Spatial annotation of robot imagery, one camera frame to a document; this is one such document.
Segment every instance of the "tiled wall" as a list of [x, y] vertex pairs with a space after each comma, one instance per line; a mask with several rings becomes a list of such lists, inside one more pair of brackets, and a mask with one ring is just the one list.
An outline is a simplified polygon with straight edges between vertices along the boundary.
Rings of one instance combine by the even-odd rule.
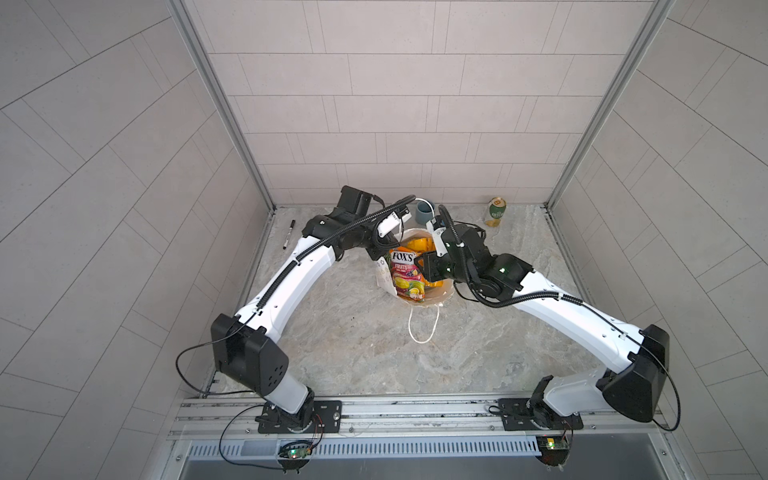
[[266, 216], [162, 0], [0, 2], [0, 478], [139, 478]]
[[674, 336], [697, 478], [768, 478], [766, 25], [678, 0], [554, 209], [597, 305]]
[[186, 2], [278, 204], [547, 200], [650, 7]]

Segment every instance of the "marble surface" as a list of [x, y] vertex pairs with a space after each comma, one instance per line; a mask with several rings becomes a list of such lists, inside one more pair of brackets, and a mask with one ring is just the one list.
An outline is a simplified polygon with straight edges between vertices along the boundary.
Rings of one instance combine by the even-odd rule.
[[[455, 220], [482, 224], [485, 206], [449, 206], [449, 211]], [[308, 219], [327, 212], [327, 207], [277, 211], [252, 296], [277, 272]], [[513, 253], [577, 293], [545, 215], [536, 205], [510, 206], [500, 227], [486, 229], [486, 244], [492, 253]], [[283, 250], [293, 219], [296, 229]], [[528, 313], [513, 306], [491, 309], [455, 293], [440, 310], [432, 340], [419, 345], [408, 334], [409, 305], [376, 286], [374, 267], [365, 250], [348, 250], [307, 293], [279, 342], [290, 359], [288, 370], [318, 395], [530, 391], [542, 376], [566, 376], [599, 364]], [[458, 288], [469, 296], [466, 285]], [[429, 337], [436, 312], [434, 306], [414, 309], [417, 339]], [[243, 388], [221, 374], [216, 384], [217, 391]]]

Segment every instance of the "green and gold can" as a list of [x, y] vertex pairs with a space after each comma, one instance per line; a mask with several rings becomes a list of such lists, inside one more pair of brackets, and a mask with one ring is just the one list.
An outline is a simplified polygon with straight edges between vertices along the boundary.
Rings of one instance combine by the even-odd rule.
[[485, 210], [485, 224], [489, 227], [498, 227], [506, 210], [507, 202], [501, 197], [494, 197]]

